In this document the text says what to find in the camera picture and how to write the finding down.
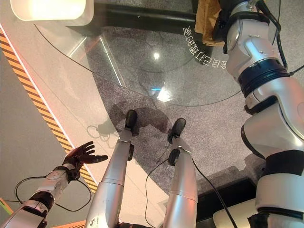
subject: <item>yellow and black hazard stripe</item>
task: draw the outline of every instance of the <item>yellow and black hazard stripe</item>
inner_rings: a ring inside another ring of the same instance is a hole
[[[81,221],[81,222],[74,222],[53,228],[85,228],[85,227],[86,227],[86,221]]]
[[[69,153],[70,150],[73,149],[73,147],[71,146],[70,142],[68,141],[62,129],[59,127],[59,124],[55,120],[54,114],[46,106],[43,97],[40,95],[41,93],[39,94],[38,89],[34,86],[33,82],[30,80],[30,77],[26,69],[24,68],[24,65],[21,64],[18,58],[18,54],[11,46],[10,42],[8,41],[8,38],[6,37],[1,27],[0,27],[0,48],[2,49],[3,54],[5,55],[9,64],[11,65],[13,71],[16,73],[17,78],[21,82],[23,88],[27,91],[30,99],[36,106],[37,110],[40,112],[42,118],[49,126],[50,130],[57,138],[57,140],[59,141],[60,145],[65,150],[65,152]],[[97,190],[97,185],[94,182],[90,173],[86,170],[84,166],[80,169],[80,174],[85,179],[91,191],[95,193]]]

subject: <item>gray carpet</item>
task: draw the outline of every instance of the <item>gray carpet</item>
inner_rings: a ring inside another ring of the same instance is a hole
[[[301,50],[304,49],[301,45],[304,29],[296,25],[297,21],[303,20],[300,10],[303,7],[304,3],[301,0],[282,2],[282,43],[290,69],[295,69],[304,62],[301,53]],[[122,53],[121,60],[118,58],[118,64],[130,59],[134,61],[132,58],[134,53],[137,53],[136,47],[130,49],[126,42],[124,46],[116,46],[116,49],[120,49]],[[204,66],[196,64],[203,81],[210,71],[205,72]],[[141,66],[140,58],[138,58],[138,66]],[[142,77],[139,73],[129,72],[129,74],[124,74],[123,72],[122,76],[126,76],[126,78],[129,76]],[[185,73],[188,73],[187,76],[189,76],[192,72],[184,71]],[[223,93],[226,93],[225,98],[227,98],[229,87],[237,86],[237,84],[226,73],[223,73],[223,75],[218,75],[215,81],[206,81],[202,86],[194,86],[192,89],[197,90],[197,94],[209,95],[210,99],[213,98],[213,94]],[[124,117],[129,109],[135,109],[138,112],[138,126],[133,140],[135,145],[134,157],[146,172],[149,172],[159,162],[168,157],[169,151],[166,149],[168,146],[166,141],[167,132],[177,118],[183,117],[187,120],[187,125],[182,137],[192,148],[192,156],[201,171],[209,176],[216,186],[244,177],[250,177],[254,182],[257,181],[264,161],[252,155],[242,143],[240,128],[249,115],[243,110],[244,98],[241,93],[215,104],[183,107],[157,101],[140,94],[144,94],[144,92],[136,89],[134,90],[140,93],[122,88],[105,80],[105,77],[100,75],[95,74],[94,77],[101,98],[117,130],[123,128]],[[148,81],[149,77],[146,76],[143,79]],[[181,102],[193,101],[195,93],[191,91],[191,87],[181,87],[181,91],[185,94]],[[172,179],[173,171],[172,167],[164,164],[152,174],[152,178],[164,191],[169,192],[170,182],[168,180]],[[210,186],[199,175],[197,179],[199,193],[210,189]]]

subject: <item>black base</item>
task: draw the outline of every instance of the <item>black base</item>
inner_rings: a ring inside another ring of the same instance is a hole
[[[227,207],[230,207],[254,199],[256,197],[257,187],[250,179],[245,179],[222,186],[218,188],[218,191]],[[223,209],[214,191],[199,195],[198,200],[197,222],[212,218],[215,212]]]

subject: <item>black band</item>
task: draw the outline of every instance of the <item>black band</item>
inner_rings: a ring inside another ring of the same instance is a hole
[[[304,170],[304,152],[291,150],[275,153],[266,158],[263,175],[289,173],[301,176]]]
[[[283,215],[288,217],[293,217],[296,219],[303,220],[303,213],[295,210],[283,209],[283,208],[272,208],[272,207],[263,207],[258,208],[257,211],[259,213],[266,213],[266,214],[277,214]]]
[[[238,77],[238,82],[244,97],[247,97],[256,88],[280,77],[289,77],[289,74],[277,59],[270,58],[247,67]]]
[[[48,211],[52,208],[55,202],[53,195],[47,191],[37,192],[34,195],[32,195],[32,197],[29,198],[29,200],[35,200],[44,204],[47,207]]]

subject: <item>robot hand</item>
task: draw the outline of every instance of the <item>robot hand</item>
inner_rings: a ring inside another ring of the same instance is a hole
[[[75,167],[77,176],[76,180],[80,177],[80,169],[83,164],[92,164],[102,162],[108,159],[107,155],[91,155],[95,152],[93,141],[87,142],[73,150],[65,157],[62,165],[71,164]]]

